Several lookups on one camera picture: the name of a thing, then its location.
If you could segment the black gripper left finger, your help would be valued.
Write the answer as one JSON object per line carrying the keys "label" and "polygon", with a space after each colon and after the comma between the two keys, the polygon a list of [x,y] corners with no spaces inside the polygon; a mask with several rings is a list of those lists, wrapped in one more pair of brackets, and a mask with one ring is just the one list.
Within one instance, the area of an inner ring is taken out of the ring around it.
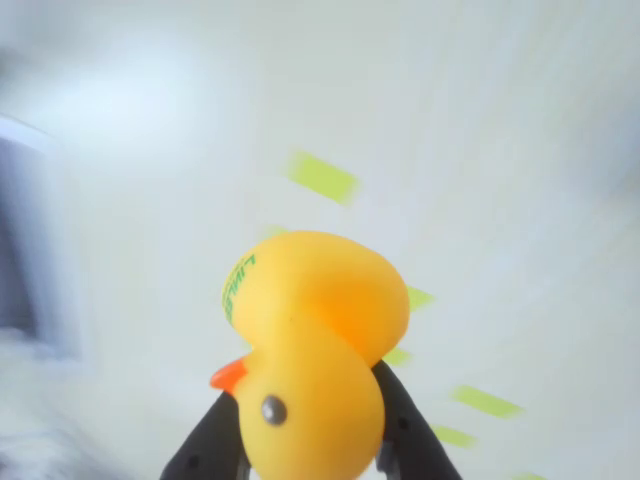
{"label": "black gripper left finger", "polygon": [[159,479],[247,480],[250,472],[237,402],[222,392],[166,464]]}

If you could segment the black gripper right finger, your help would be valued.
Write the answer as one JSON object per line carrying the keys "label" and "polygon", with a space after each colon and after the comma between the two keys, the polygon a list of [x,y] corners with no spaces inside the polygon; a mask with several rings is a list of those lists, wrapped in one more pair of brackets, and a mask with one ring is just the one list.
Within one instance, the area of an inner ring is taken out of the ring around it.
{"label": "black gripper right finger", "polygon": [[383,360],[372,372],[385,408],[383,441],[376,469],[387,479],[462,480],[441,442],[402,382]]}

